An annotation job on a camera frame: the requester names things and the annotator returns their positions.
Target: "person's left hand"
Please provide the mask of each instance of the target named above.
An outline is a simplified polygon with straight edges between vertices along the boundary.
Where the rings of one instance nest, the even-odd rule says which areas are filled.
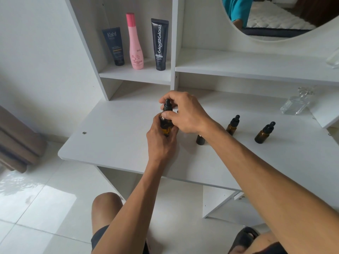
[[[160,115],[153,118],[152,126],[147,132],[148,162],[154,162],[164,167],[173,157],[177,147],[177,134],[179,128],[174,126],[168,137],[164,136],[160,127]]]

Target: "teal shirt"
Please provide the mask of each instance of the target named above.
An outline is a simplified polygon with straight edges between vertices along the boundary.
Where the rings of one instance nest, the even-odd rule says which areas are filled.
[[[249,12],[251,10],[253,0],[222,0],[222,4],[233,22],[235,20],[243,21],[243,28],[247,26]]]

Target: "white mattress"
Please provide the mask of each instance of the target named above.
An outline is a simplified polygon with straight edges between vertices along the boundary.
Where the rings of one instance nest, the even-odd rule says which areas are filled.
[[[248,28],[284,28],[284,29],[315,29],[316,26],[294,16],[274,3],[253,2],[249,13]]]

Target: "person's right hand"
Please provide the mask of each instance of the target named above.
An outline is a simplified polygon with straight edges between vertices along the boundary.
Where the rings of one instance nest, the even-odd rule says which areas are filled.
[[[164,111],[161,116],[172,120],[172,123],[184,133],[201,134],[206,125],[213,121],[194,95],[187,92],[169,91],[159,99],[159,102],[164,104],[166,99],[171,99],[173,107],[178,106],[178,113]]]

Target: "amber glass bottle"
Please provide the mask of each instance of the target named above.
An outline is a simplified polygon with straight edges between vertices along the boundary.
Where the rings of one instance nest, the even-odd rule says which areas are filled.
[[[228,132],[230,135],[233,135],[235,130],[237,129],[237,126],[239,125],[239,118],[240,115],[236,115],[232,120],[231,123],[226,128],[226,132]]]
[[[201,135],[198,135],[196,143],[199,145],[204,145],[205,144],[205,138],[203,138]]]
[[[163,108],[163,111],[168,111],[168,110],[173,110],[170,99],[166,99],[165,104],[164,104],[164,108]],[[161,127],[164,135],[166,137],[168,137],[170,135],[169,133],[171,132],[174,125],[172,123],[172,120],[164,119],[163,117],[160,117],[160,127]]]
[[[267,137],[269,137],[269,134],[273,131],[274,129],[274,125],[275,122],[271,122],[269,125],[266,125],[258,134],[257,136],[254,138],[254,140],[259,143],[262,144]]]

